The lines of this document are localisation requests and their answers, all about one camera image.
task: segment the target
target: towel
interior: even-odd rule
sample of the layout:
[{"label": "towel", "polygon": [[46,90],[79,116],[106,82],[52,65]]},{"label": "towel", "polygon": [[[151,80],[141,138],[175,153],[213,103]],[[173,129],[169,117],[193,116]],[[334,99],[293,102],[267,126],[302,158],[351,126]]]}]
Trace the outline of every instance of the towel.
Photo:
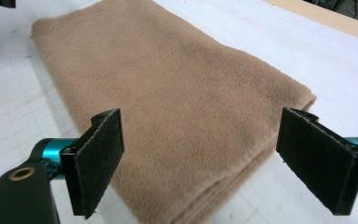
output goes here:
[{"label": "towel", "polygon": [[79,131],[121,108],[112,185],[142,223],[205,220],[273,152],[282,108],[315,100],[148,0],[105,0],[32,32]]}]

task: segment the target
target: folded towel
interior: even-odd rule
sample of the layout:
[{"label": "folded towel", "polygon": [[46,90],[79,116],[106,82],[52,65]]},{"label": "folded towel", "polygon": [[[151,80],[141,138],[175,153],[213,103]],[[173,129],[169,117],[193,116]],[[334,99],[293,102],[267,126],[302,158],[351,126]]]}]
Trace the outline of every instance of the folded towel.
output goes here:
[{"label": "folded towel", "polygon": [[33,38],[79,131],[121,108],[126,153],[112,183],[143,223],[204,220],[273,151],[282,108],[315,100],[152,1],[37,21]]}]

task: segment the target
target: wooden strip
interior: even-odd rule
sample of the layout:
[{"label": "wooden strip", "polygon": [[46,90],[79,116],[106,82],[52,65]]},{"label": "wooden strip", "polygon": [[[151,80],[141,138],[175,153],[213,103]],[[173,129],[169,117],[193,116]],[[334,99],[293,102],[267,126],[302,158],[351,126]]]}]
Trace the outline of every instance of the wooden strip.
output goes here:
[{"label": "wooden strip", "polygon": [[317,7],[302,0],[265,0],[310,20],[317,21],[349,35],[358,37],[358,20]]}]

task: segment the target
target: towel fold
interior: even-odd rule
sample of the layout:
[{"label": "towel fold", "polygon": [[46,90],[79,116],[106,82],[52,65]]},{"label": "towel fold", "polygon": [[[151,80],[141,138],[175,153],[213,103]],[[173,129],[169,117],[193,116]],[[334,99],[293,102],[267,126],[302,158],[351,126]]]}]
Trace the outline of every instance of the towel fold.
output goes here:
[{"label": "towel fold", "polygon": [[37,21],[33,38],[79,131],[121,108],[126,153],[112,184],[143,223],[204,220],[273,151],[282,108],[315,100],[152,1]]}]

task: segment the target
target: brown towel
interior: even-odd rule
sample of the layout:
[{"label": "brown towel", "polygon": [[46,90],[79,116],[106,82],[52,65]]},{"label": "brown towel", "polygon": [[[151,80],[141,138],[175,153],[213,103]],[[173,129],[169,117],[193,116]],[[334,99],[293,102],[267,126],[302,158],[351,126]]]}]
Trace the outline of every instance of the brown towel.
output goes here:
[{"label": "brown towel", "polygon": [[204,220],[273,151],[282,108],[315,99],[151,1],[102,1],[33,37],[81,132],[121,108],[113,185],[143,223]]}]

